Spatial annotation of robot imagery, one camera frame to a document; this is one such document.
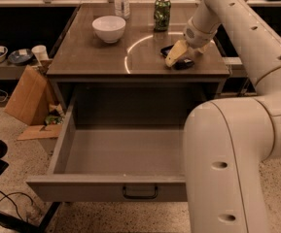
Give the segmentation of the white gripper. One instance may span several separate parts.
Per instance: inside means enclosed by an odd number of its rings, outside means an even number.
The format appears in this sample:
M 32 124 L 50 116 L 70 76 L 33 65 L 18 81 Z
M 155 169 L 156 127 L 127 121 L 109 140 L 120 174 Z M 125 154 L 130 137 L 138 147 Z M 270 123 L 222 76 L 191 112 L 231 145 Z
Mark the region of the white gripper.
M 193 50 L 205 53 L 216 35 L 218 27 L 218 23 L 198 24 L 195 17 L 191 17 L 183 31 L 186 40 L 178 40 L 174 44 L 165 58 L 166 66 L 172 67 L 187 52 L 189 46 Z

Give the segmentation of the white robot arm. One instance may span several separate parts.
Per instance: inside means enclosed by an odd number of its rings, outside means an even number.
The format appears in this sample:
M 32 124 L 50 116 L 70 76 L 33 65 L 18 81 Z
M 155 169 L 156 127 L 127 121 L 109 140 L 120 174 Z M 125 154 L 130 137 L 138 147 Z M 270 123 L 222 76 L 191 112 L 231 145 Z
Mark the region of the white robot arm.
M 184 126 L 184 171 L 192 233 L 269 233 L 259 165 L 281 157 L 281 37 L 248 0 L 201 0 L 165 59 L 173 66 L 188 49 L 224 27 L 253 97 L 216 99 L 192 110 Z

